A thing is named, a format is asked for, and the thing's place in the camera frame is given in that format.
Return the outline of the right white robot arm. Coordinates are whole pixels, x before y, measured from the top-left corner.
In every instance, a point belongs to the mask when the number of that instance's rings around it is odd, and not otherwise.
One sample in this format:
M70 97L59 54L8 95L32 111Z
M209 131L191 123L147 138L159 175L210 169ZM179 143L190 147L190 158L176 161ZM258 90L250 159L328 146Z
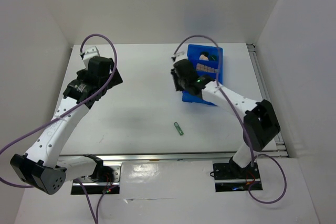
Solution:
M237 117L243 130L243 144L229 160L229 172L235 178L242 177L248 166L254 165L256 156L280 132L280 124L274 107L268 100L255 101L246 98L208 75L198 75L187 59L173 57L175 89L210 102Z

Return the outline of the clear eyeshadow palette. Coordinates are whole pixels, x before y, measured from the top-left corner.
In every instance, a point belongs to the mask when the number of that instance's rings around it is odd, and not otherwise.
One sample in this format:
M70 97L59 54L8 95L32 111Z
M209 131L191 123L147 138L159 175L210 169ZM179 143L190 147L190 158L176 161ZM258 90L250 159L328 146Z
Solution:
M217 73L218 72L217 68L202 65L202 64L199 64L199 63L196 65L196 70L197 71L203 71L203 72L209 72L209 73Z

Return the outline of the beige makeup sponge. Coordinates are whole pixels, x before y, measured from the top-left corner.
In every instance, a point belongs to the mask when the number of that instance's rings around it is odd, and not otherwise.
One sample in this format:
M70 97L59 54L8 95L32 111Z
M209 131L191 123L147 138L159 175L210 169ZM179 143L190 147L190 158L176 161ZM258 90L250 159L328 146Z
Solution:
M205 56L204 54L200 55L199 60L209 61L208 57Z

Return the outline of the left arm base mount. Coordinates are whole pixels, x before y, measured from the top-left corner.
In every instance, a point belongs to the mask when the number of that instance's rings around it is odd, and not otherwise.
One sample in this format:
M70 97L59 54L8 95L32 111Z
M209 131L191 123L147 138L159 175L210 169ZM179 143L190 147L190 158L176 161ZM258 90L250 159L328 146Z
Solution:
M120 193L121 163L107 162L112 171L105 172L99 179L92 180L88 176L78 178L88 195L117 195Z

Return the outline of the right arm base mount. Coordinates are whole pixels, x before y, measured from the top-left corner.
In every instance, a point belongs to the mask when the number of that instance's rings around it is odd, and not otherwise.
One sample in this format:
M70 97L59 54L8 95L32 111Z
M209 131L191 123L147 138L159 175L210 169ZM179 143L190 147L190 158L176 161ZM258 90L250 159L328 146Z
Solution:
M232 171L229 163L214 163L209 175L214 178L217 193L248 191L250 186L250 190L263 190L257 163L237 173Z

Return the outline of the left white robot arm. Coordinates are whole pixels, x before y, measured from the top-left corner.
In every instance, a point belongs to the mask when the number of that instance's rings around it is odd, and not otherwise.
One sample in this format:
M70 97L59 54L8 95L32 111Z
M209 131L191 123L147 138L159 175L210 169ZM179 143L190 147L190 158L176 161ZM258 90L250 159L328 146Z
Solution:
M107 90L122 83L111 58L94 56L85 61L86 67L77 72L65 91L54 122L46 127L38 140L23 155L15 154L10 165L25 183L49 194L55 194L70 180L86 176L99 181L113 170L103 160L84 154L65 161L60 153L81 119Z

